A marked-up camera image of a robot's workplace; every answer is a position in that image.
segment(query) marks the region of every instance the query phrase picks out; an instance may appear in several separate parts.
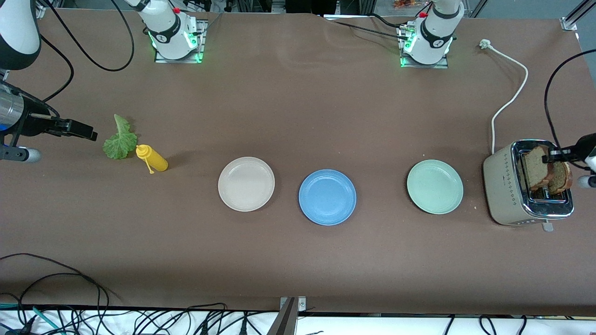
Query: plate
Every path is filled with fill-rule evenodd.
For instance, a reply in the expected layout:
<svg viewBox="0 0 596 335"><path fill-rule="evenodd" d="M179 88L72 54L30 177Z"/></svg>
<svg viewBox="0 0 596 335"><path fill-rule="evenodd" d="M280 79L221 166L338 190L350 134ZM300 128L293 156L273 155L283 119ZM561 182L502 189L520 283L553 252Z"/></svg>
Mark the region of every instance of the plate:
<svg viewBox="0 0 596 335"><path fill-rule="evenodd" d="M219 175L223 203L239 212L263 207L273 195L275 176L267 163L254 157L235 159Z"/></svg>
<svg viewBox="0 0 596 335"><path fill-rule="evenodd" d="M298 201L302 212L312 222L323 226L338 225L354 212L356 189L343 173L319 170L304 179Z"/></svg>
<svg viewBox="0 0 596 335"><path fill-rule="evenodd" d="M460 205L464 184L449 164L429 159L410 170L408 193L420 209L431 214L447 214Z"/></svg>

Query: white cable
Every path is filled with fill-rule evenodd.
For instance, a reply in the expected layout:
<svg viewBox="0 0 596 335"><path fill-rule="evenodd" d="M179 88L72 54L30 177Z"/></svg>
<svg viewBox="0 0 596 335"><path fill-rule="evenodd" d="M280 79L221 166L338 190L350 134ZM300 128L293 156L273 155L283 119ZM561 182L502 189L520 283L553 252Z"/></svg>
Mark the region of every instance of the white cable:
<svg viewBox="0 0 596 335"><path fill-rule="evenodd" d="M499 114L503 111L503 109L507 108L507 106L509 106L519 95L519 93L522 91L523 87L526 85L526 81L527 81L527 67L516 61L515 59L505 55L504 53L502 53L501 51L498 51L497 49L493 48L493 46L491 45L491 42L487 39L483 39L482 41L480 41L480 49L489 49L494 51L495 53L507 58L508 60L516 63L517 65L521 66L523 68L523 70L526 72L526 76L524 77L523 81L521 82L521 85L519 87L519 89L517 90L517 92L515 93L515 95L511 98L511 100L507 101L506 104L503 105L503 107L499 108L498 111L496 111L495 115L493 115L492 120L491 120L491 131L492 131L492 145L491 145L491 154L495 154L495 119L497 116L499 116Z"/></svg>

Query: yellow squeeze bottle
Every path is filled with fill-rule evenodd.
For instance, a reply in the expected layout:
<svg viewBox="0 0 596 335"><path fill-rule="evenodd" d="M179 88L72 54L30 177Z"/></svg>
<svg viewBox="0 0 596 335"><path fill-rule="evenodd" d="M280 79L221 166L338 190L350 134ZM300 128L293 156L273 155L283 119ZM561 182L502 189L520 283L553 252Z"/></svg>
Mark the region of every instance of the yellow squeeze bottle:
<svg viewBox="0 0 596 335"><path fill-rule="evenodd" d="M162 172L167 169L167 160L165 160L160 154L158 154L149 145L141 144L136 147L136 156L144 160L149 168L149 173L154 174L151 168Z"/></svg>

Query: toast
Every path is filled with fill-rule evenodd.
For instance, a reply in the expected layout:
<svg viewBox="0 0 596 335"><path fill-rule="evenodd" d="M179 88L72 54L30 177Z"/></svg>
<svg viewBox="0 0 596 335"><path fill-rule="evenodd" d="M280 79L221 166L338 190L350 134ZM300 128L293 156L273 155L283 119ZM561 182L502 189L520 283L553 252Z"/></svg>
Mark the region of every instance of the toast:
<svg viewBox="0 0 596 335"><path fill-rule="evenodd" d="M527 183L532 191L547 186L555 177L553 165L542 162L542 156L546 154L548 154L548 147L539 145L524 157Z"/></svg>
<svg viewBox="0 0 596 335"><path fill-rule="evenodd" d="M567 162L552 163L552 170L554 172L553 178L548 183L548 192L550 194L559 194L571 187L573 183L573 175L571 168Z"/></svg>

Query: metal post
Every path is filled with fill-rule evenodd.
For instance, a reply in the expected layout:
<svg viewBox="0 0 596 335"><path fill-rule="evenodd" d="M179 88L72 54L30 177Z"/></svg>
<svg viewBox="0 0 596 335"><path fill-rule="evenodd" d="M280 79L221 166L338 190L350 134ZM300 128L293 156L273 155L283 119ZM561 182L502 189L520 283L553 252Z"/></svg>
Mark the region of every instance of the metal post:
<svg viewBox="0 0 596 335"><path fill-rule="evenodd" d="M298 297L288 297L275 317L267 335L295 335L298 319Z"/></svg>
<svg viewBox="0 0 596 335"><path fill-rule="evenodd" d="M582 2L571 11L571 13L561 18L561 28L567 31L577 30L578 27L575 24L580 18L584 17L584 15L590 12L595 5L596 0L582 0Z"/></svg>
<svg viewBox="0 0 596 335"><path fill-rule="evenodd" d="M484 6L487 2L488 0L480 0L480 2L478 2L474 10L472 11L472 14L470 14L470 17L478 17L478 14L480 14L482 9L484 9Z"/></svg>

